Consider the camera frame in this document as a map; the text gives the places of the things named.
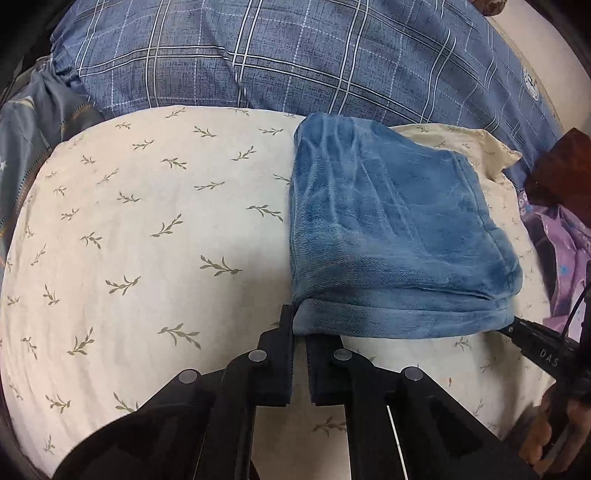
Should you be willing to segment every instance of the black cable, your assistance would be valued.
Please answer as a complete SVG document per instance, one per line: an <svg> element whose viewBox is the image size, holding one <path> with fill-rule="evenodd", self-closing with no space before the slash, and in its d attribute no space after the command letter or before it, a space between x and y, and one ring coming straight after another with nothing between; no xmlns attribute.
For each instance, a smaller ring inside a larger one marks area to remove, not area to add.
<svg viewBox="0 0 591 480"><path fill-rule="evenodd" d="M581 302L583 301L583 299L585 298L585 295L587 294L587 292L589 290L591 290L591 281L583 289L583 291L581 292L581 295L579 296L579 298L575 302L573 309L569 313L569 318L566 320L566 324L564 325L564 328L562 329L562 334L560 335L560 339L563 342L564 342L564 340L566 338L566 335L569 332L569 327L570 327L571 322L573 321L574 314L577 313L577 310L579 309L579 306L581 305Z"/></svg>

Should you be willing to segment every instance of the white pillow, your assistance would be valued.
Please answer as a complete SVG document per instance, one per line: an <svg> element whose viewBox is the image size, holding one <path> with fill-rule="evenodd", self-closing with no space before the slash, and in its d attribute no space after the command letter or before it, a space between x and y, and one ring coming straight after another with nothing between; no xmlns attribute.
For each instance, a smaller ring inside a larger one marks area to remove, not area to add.
<svg viewBox="0 0 591 480"><path fill-rule="evenodd" d="M0 302L1 374L24 452L51 475L68 451L185 368L256 347L290 301L287 194L301 117L172 107L104 122L59 145L21 212ZM548 315L535 251L490 134L396 128L466 154L526 278L516 312ZM547 376L500 334L345 339L385 368L419 364L495 433ZM287 409L260 409L262 478L349 478L341 407L309 404L302 349Z"/></svg>

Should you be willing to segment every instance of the bed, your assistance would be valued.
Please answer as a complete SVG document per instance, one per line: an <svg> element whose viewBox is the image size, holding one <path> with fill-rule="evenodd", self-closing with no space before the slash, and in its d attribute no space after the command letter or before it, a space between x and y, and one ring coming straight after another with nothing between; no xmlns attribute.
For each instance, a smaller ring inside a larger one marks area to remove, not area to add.
<svg viewBox="0 0 591 480"><path fill-rule="evenodd" d="M223 368L273 327L290 297L291 138L313 111L471 159L524 270L515 313L548 316L515 187L561 129L471 4L79 0L53 43L56 78L112 119L21 171L9 213L0 374L18 443L46 475L179 370ZM381 367L418 364L501 438L550 381L494 332L344 341ZM343 422L296 378L293 404L257 417L261 477L348 478Z"/></svg>

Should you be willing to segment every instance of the fabric fold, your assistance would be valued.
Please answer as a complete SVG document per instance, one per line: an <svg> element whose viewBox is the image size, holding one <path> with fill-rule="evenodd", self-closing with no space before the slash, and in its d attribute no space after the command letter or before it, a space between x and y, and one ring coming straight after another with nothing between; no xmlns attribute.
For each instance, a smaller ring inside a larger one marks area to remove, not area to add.
<svg viewBox="0 0 591 480"><path fill-rule="evenodd" d="M294 138L296 334L433 338L513 320L521 268L466 157L322 113Z"/></svg>

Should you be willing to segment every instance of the green leaf print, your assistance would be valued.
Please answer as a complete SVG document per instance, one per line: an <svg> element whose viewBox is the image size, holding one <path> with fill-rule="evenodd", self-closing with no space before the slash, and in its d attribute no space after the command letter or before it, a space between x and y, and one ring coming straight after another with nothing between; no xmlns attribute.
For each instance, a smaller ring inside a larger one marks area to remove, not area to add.
<svg viewBox="0 0 591 480"><path fill-rule="evenodd" d="M193 130L193 133L201 134L201 138L204 138L204 137L211 137L211 138L213 138L213 137L216 137L217 136L217 135L211 134L209 132L209 129L203 130L203 129L197 127L197 125L195 125L193 128L195 129L195 130Z"/></svg>
<svg viewBox="0 0 591 480"><path fill-rule="evenodd" d="M62 213L62 214L61 214L61 219L62 219L62 220L65 220L65 219L67 218L67 219L68 219L68 222L69 222L70 220L72 220L72 217L73 217L75 214L77 214L77 213L78 213L78 211L80 211L80 209L79 209L79 208L78 208L78 209L76 209L76 210L72 209L72 213Z"/></svg>
<svg viewBox="0 0 591 480"><path fill-rule="evenodd" d="M129 202L139 202L141 199L134 199L133 194L131 195L131 197L128 197L127 195L124 195L123 193L119 192L119 198L117 198L117 200L121 200L123 201L123 203L129 203Z"/></svg>
<svg viewBox="0 0 591 480"><path fill-rule="evenodd" d="M151 145L153 143L154 143L154 140L150 140L149 142L147 140L144 140L144 143L134 143L132 146L133 146L134 150L137 150L138 148L145 150L148 145Z"/></svg>
<svg viewBox="0 0 591 480"><path fill-rule="evenodd" d="M177 337L179 337L179 338L184 338L186 341L188 341L189 343L192 343L193 345L195 345L197 348L199 348L201 350L201 345L199 345L199 343L197 343L197 340L191 338L196 335L199 335L199 332L184 333L181 330L182 326L183 326L183 324L179 323L175 328L164 327L162 330L160 330L158 332L158 334L168 333L173 338L175 346L177 344Z"/></svg>
<svg viewBox="0 0 591 480"><path fill-rule="evenodd" d="M203 255L201 255L201 260L203 260L206 265L202 265L201 267L199 267L201 270L203 270L204 268L214 268L216 270L218 270L214 277L217 277L218 275L221 275L222 273L225 272L229 272L232 275L236 275L238 272L241 272L242 270L240 270L239 268L230 268L226 265L226 261L224 260L224 258L222 257L222 265L218 265L217 263L213 263L210 259L205 258Z"/></svg>
<svg viewBox="0 0 591 480"><path fill-rule="evenodd" d="M245 151L244 153L242 153L241 151L238 152L238 156L236 158L233 158L233 161L238 161L238 160L246 160L247 158L250 158L248 155L251 155L253 153L256 153L256 150L254 149L254 145L251 145L251 147Z"/></svg>
<svg viewBox="0 0 591 480"><path fill-rule="evenodd" d="M347 431L347 422L342 421L340 423L335 423L332 421L333 417L328 417L326 422L317 424L311 431L311 433L318 432L319 430L323 431L327 437L330 437L331 430L338 430L339 432L346 432Z"/></svg>
<svg viewBox="0 0 591 480"><path fill-rule="evenodd" d="M269 215L278 218L279 220L283 221L283 218L281 218L281 216L279 215L281 212L273 212L271 210L269 210L268 205L263 205L260 207L257 207L255 205L250 205L249 208L247 208L247 210L256 210L257 212L259 212L261 214L262 217L265 216L266 213L268 213Z"/></svg>
<svg viewBox="0 0 591 480"><path fill-rule="evenodd" d="M106 283L106 284L107 284L109 287L114 287L114 288L113 288L113 290L111 290L109 293L114 293L114 292L116 292L117 290L123 290L123 294L121 295L121 296L123 296L123 295L125 295L125 294L127 293L127 289L128 289L128 288L130 288L130 287L133 287L133 286L137 285L137 282L138 282L138 280L139 280L140 278L142 278L142 277L138 277L138 278L136 278L134 281L129 281L129 280L127 280L127 277L126 277L126 276L124 276L124 277L123 277L124 283L122 283L121 285L119 285L119 284L117 284L117 283L115 283L115 282L111 282L111 281L109 281L109 280L105 280L105 283Z"/></svg>
<svg viewBox="0 0 591 480"><path fill-rule="evenodd" d="M43 448L43 451L53 455L53 452L51 451L51 449L53 449L55 447L56 446L51 443L51 435L49 435L49 439L45 442L45 447Z"/></svg>
<svg viewBox="0 0 591 480"><path fill-rule="evenodd" d="M171 118L172 116L178 116L180 113L183 113L184 111L185 111L185 107L182 107L179 110L173 110L173 112L170 115L167 115L164 118Z"/></svg>
<svg viewBox="0 0 591 480"><path fill-rule="evenodd" d="M57 407L60 409L60 413L64 413L64 408L70 408L70 402L71 400L68 400L66 403L60 398L60 396L57 396L57 400L52 400L50 399L47 395L45 395L45 398L49 401L50 405L49 408L53 408L53 407Z"/></svg>
<svg viewBox="0 0 591 480"><path fill-rule="evenodd" d="M187 162L185 161L178 161L178 157L174 157L174 158L165 158L164 160L161 160L160 163L168 163L168 165L170 165L170 169L173 169L173 166L177 166L182 168L183 170L186 170L187 167L185 167L185 165L187 164Z"/></svg>
<svg viewBox="0 0 591 480"><path fill-rule="evenodd" d="M86 246L88 247L88 242L92 242L94 243L97 248L100 250L100 243L99 241L102 240L103 238L101 236L93 236L95 233L92 232L90 235L85 235L83 236L80 240L85 240L86 241Z"/></svg>
<svg viewBox="0 0 591 480"><path fill-rule="evenodd" d="M180 218L181 218L181 214L179 213L177 215L177 217L172 221L172 223L170 223L170 225L164 226L164 222L163 222L162 228L160 229L160 231L158 233L153 233L150 236L154 236L154 237L158 238L160 235L165 235L165 234L169 235L169 234L173 233L171 230L172 227L174 227L174 225L179 225L179 224L183 223L182 220L179 220Z"/></svg>
<svg viewBox="0 0 591 480"><path fill-rule="evenodd" d="M105 176L103 177L103 179L102 179L101 181L97 182L96 184L97 184L97 185L100 185L101 183L104 183L104 182L106 182L106 181L109 181L109 179L110 179L110 178L111 178L113 175L115 175L115 174L116 174L118 171L119 171L119 168L116 168L116 169L114 169L114 171L112 171L112 172L111 172L111 173L109 173L108 175L105 175Z"/></svg>
<svg viewBox="0 0 591 480"><path fill-rule="evenodd" d="M47 298L49 300L48 305L55 305L56 303L59 303L59 299L56 298L56 291L54 290L53 293L49 292L49 289L47 288L47 284L45 284L45 294L43 295L45 298Z"/></svg>
<svg viewBox="0 0 591 480"><path fill-rule="evenodd" d="M29 337L29 338L26 338L26 337L25 338L22 338L21 339L21 342L25 342L27 344L27 352L28 353L32 353L33 356L35 357L35 360L37 360L37 352L36 352L37 346L36 345L33 345L31 343L31 337Z"/></svg>
<svg viewBox="0 0 591 480"><path fill-rule="evenodd" d="M135 402L135 408L133 407L128 407L125 402L123 400L120 400L119 397L117 396L117 394L115 392L113 392L113 396L115 397L115 400L117 402L119 402L119 405L116 405L115 408L117 410L126 410L129 413L133 413L135 411L137 411L139 409L138 403Z"/></svg>
<svg viewBox="0 0 591 480"><path fill-rule="evenodd" d="M215 187L219 187L220 185L224 185L225 183L226 183L225 181L221 181L220 183L216 183L216 182L212 181L207 185L195 185L193 188L197 189L199 192L204 189L213 190Z"/></svg>
<svg viewBox="0 0 591 480"><path fill-rule="evenodd" d="M39 263L39 259L41 258L42 255L45 255L45 247L47 246L47 244L43 245L43 248L41 248L41 250L39 251L39 253L37 255L35 255L35 260L33 260L31 262L31 266L35 265L36 263Z"/></svg>
<svg viewBox="0 0 591 480"><path fill-rule="evenodd" d="M68 350L67 353L69 353L72 356L75 353L81 353L82 355L86 355L86 352L83 350L83 348L86 345L89 345L90 343L94 343L94 340L92 338L90 338L91 335L92 335L92 327L90 327L90 331L88 332L88 335L86 335L86 338L84 339L84 341L80 342L79 344L78 344L78 337L75 336L74 339L76 341L76 344L74 345L74 349Z"/></svg>
<svg viewBox="0 0 591 480"><path fill-rule="evenodd" d="M265 129L263 129L263 128L259 128L259 130L260 130L261 132L263 132L264 134L271 134L273 137L274 137L275 135L277 135L278 133L280 133L280 132L283 132L283 129L282 129L282 128L280 128L280 129L271 128L270 130L265 130Z"/></svg>

